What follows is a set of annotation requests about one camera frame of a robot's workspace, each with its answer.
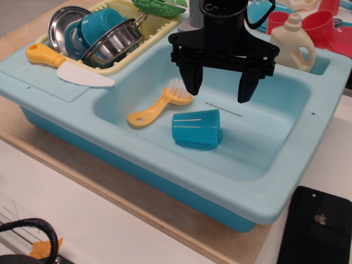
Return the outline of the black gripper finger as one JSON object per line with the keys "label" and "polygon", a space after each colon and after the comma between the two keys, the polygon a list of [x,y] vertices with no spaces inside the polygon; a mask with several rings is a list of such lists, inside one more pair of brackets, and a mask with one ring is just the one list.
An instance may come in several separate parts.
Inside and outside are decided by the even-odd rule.
{"label": "black gripper finger", "polygon": [[198,95],[203,80],[203,66],[181,58],[178,67],[187,92]]}
{"label": "black gripper finger", "polygon": [[250,101],[260,79],[260,72],[243,72],[240,78],[238,89],[238,102]]}

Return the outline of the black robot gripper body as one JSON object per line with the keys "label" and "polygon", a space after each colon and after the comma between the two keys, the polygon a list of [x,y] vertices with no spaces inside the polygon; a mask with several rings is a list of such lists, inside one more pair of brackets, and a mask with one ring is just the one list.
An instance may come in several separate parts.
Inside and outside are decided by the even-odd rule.
{"label": "black robot gripper body", "polygon": [[270,10],[251,24],[247,1],[200,1],[203,28],[169,36],[172,62],[178,66],[184,58],[203,67],[272,76],[279,48],[248,31],[257,29],[273,12],[276,3],[270,2]]}

